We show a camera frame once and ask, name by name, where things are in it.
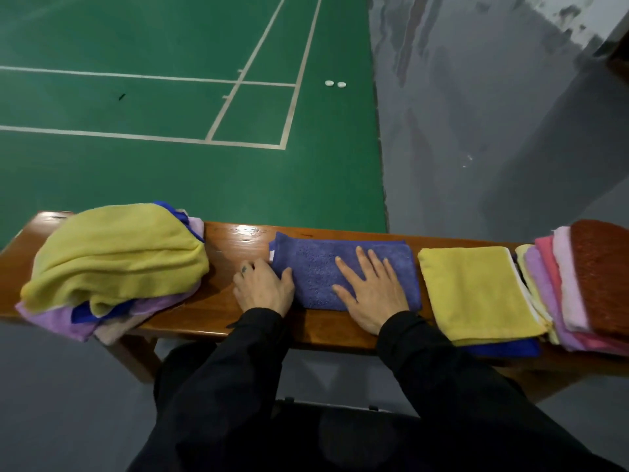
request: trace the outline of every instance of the green court floor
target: green court floor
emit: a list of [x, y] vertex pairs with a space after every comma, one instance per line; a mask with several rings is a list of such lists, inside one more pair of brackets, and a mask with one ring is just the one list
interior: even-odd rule
[[366, 0], [2, 0], [0, 146], [0, 244], [157, 199], [386, 229]]

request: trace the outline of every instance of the wooden bench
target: wooden bench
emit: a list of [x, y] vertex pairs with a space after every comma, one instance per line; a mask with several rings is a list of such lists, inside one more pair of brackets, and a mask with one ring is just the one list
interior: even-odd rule
[[[20, 299], [20, 288], [30, 277], [33, 258], [38, 249], [71, 215], [69, 212], [38, 213], [0, 253], [0, 320], [27, 324], [14, 310], [14, 305]], [[155, 339], [178, 337], [221, 341], [230, 333], [227, 326], [241, 314], [232, 295], [232, 277], [238, 264], [245, 259], [268, 258], [269, 241], [277, 231], [296, 238], [405, 240], [415, 254], [422, 248], [453, 246], [507, 246], [513, 251], [519, 245], [456, 238], [205, 222], [206, 251], [211, 267], [200, 290], [183, 305], [156, 314], [122, 337], [118, 343], [107, 347], [107, 350], [136, 378], [152, 382], [161, 363], [153, 352]], [[433, 321], [429, 295], [417, 258], [415, 262], [423, 302], [421, 314]], [[290, 312], [287, 321], [295, 338], [295, 348], [375, 354], [376, 338], [359, 328], [347, 313], [306, 309]], [[537, 358], [483, 360], [501, 368], [501, 373], [518, 380], [534, 400], [547, 397], [588, 374], [629, 376], [627, 358], [568, 352], [548, 343], [542, 344], [542, 355]]]

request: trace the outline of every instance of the yellow towel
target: yellow towel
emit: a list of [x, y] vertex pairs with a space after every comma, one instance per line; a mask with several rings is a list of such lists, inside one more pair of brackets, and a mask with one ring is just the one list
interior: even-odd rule
[[515, 249], [515, 253], [518, 256], [518, 265], [520, 266], [520, 271], [522, 271], [522, 276], [524, 277], [524, 283], [531, 293], [531, 304], [535, 311], [539, 314], [540, 321], [546, 326], [548, 331], [548, 340], [551, 344], [560, 344], [559, 338], [557, 337], [557, 333], [555, 332], [555, 325], [550, 316], [550, 313], [546, 311], [546, 307], [542, 301], [542, 297], [540, 296], [540, 292], [537, 290], [537, 285], [535, 281], [531, 278], [528, 273], [528, 269], [526, 268], [526, 262], [524, 261], [524, 254], [527, 252], [532, 245], [521, 245]]
[[546, 333], [507, 248], [424, 248], [418, 258], [436, 323], [454, 344]]
[[20, 295], [33, 313], [89, 300], [102, 317], [132, 298], [184, 293], [208, 270], [205, 246], [168, 210], [113, 205], [74, 215], [53, 232]]

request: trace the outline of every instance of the black sleeve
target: black sleeve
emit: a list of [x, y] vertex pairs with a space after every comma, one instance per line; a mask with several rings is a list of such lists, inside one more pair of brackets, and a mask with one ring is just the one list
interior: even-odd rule
[[173, 396], [128, 470], [254, 470], [289, 340], [275, 311], [246, 311]]
[[485, 470], [622, 470], [530, 403], [491, 366], [410, 311], [389, 318], [378, 355], [434, 439], [435, 454]]

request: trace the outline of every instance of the concrete floor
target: concrete floor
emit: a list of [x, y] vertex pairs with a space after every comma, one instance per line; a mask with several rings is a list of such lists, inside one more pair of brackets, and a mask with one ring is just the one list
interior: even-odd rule
[[[369, 0], [384, 188], [395, 233], [527, 241], [576, 218], [629, 226], [629, 88], [515, 0]], [[172, 347], [160, 342], [161, 353]], [[151, 389], [95, 342], [0, 326], [0, 466], [122, 470]], [[279, 397], [412, 410], [378, 358], [292, 350]], [[540, 406], [629, 467], [629, 380]]]

